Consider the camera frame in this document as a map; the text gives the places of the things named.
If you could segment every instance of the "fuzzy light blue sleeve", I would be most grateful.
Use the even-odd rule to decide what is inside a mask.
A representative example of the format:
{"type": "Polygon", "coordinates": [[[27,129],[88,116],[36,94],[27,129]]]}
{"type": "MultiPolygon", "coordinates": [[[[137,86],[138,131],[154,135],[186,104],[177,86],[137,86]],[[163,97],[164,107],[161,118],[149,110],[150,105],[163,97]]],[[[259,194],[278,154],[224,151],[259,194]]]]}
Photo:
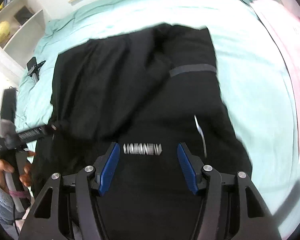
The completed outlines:
{"type": "MultiPolygon", "coordinates": [[[[20,219],[22,213],[16,211],[16,219],[20,219]]],[[[0,188],[0,224],[13,224],[13,201],[9,194],[0,188]]]]}

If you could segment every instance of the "human hand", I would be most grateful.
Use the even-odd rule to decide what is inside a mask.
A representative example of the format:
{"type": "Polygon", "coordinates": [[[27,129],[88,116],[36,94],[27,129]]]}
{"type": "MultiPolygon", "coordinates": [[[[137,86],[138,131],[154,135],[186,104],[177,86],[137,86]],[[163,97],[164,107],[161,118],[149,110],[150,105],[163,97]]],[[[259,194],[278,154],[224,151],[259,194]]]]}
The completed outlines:
{"type": "MultiPolygon", "coordinates": [[[[28,151],[28,156],[34,156],[35,152],[28,151]]],[[[31,163],[29,161],[26,162],[24,168],[23,168],[25,174],[21,175],[19,177],[20,181],[25,185],[26,187],[31,186],[31,178],[30,178],[30,171],[31,171],[31,163]]],[[[14,168],[5,160],[0,160],[0,188],[4,190],[6,193],[9,193],[9,189],[4,177],[3,172],[9,172],[13,173],[14,168]]]]}

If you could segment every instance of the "yellow round object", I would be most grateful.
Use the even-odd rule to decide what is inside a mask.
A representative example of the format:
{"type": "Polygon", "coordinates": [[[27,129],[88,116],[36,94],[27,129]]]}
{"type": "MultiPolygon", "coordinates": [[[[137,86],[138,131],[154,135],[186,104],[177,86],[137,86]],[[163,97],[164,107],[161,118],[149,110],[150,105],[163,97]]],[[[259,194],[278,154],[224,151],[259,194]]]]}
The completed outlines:
{"type": "Polygon", "coordinates": [[[10,33],[10,23],[7,21],[0,23],[0,43],[4,42],[8,38],[10,33]]]}

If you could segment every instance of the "silver bolt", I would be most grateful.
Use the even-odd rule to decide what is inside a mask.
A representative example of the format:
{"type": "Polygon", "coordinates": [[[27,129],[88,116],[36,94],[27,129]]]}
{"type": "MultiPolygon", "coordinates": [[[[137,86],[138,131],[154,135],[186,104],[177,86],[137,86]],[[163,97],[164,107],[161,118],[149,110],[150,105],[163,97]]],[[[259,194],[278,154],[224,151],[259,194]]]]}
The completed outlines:
{"type": "Polygon", "coordinates": [[[84,168],[84,170],[85,170],[86,172],[93,171],[93,166],[87,166],[87,167],[84,168]]]}
{"type": "Polygon", "coordinates": [[[244,179],[245,177],[247,177],[247,174],[245,174],[243,171],[239,171],[239,172],[238,172],[238,176],[239,176],[241,179],[244,179]]]}
{"type": "Polygon", "coordinates": [[[212,171],[212,167],[211,167],[210,165],[204,165],[204,166],[203,166],[203,169],[204,169],[205,171],[212,171]]]}
{"type": "Polygon", "coordinates": [[[59,173],[53,173],[52,176],[51,176],[52,179],[57,179],[59,177],[60,177],[59,173]]]}

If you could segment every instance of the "white logo print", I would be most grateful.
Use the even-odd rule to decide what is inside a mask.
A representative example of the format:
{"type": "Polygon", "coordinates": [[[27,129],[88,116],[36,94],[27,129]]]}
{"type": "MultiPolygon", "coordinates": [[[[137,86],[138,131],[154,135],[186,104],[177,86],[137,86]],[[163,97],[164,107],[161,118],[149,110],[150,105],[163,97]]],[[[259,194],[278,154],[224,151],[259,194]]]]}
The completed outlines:
{"type": "Polygon", "coordinates": [[[123,145],[124,154],[140,154],[140,155],[157,155],[159,156],[162,152],[161,144],[154,143],[128,143],[123,145]]]}

